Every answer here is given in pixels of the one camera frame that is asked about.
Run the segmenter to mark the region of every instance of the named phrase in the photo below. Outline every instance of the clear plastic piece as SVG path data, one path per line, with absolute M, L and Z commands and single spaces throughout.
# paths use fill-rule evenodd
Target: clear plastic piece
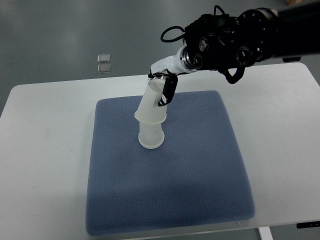
M 110 54 L 100 54 L 98 56 L 98 63 L 108 63 L 110 61 Z
M 110 64 L 99 64 L 98 65 L 98 74 L 110 73 Z

